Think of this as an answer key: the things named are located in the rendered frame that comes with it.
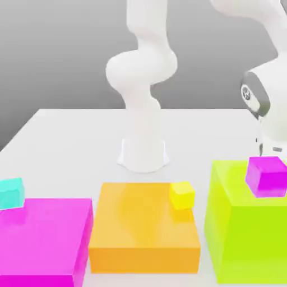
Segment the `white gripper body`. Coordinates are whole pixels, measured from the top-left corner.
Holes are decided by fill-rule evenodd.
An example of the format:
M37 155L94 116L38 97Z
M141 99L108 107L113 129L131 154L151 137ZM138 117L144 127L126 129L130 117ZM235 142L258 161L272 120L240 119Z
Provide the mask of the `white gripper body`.
M281 160L287 160L287 145L272 146L263 144L262 156L277 156Z

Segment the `small magenta cube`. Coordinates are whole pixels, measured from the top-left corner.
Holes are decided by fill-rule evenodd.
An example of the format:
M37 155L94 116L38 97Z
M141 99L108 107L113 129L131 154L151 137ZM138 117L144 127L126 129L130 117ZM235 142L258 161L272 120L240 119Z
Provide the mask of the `small magenta cube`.
M245 181L256 198L285 197L287 165L277 156L250 157Z

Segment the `small yellow cube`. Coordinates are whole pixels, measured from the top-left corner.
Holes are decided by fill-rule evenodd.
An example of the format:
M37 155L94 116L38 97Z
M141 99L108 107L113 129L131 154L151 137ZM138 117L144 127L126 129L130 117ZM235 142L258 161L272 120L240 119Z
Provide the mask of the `small yellow cube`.
M171 183L169 197L176 210L187 210L194 207L195 190L188 181Z

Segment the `small cyan cube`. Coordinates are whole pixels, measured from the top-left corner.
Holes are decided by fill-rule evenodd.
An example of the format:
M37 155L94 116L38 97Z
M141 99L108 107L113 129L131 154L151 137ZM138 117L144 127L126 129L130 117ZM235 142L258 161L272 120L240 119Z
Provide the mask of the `small cyan cube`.
M0 180L0 210L23 207L25 188L21 178Z

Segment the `large lime green box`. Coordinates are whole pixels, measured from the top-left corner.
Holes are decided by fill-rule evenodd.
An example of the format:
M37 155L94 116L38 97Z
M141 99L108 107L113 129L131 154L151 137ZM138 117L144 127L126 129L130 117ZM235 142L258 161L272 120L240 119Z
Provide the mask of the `large lime green box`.
M256 198L246 171L212 163L204 231L217 282L287 285L287 196Z

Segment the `large orange box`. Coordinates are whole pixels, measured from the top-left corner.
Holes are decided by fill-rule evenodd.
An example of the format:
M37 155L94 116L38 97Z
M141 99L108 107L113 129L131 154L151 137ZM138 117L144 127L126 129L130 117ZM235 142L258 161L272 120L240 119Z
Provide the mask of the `large orange box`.
M169 183L103 183L89 243L93 274L196 274L192 210L175 210Z

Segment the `large magenta box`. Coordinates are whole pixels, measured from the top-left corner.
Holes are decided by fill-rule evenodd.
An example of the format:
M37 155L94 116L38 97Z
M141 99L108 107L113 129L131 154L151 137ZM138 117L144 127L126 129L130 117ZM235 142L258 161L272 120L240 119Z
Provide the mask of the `large magenta box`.
M0 211L0 287L83 287L89 198L28 198Z

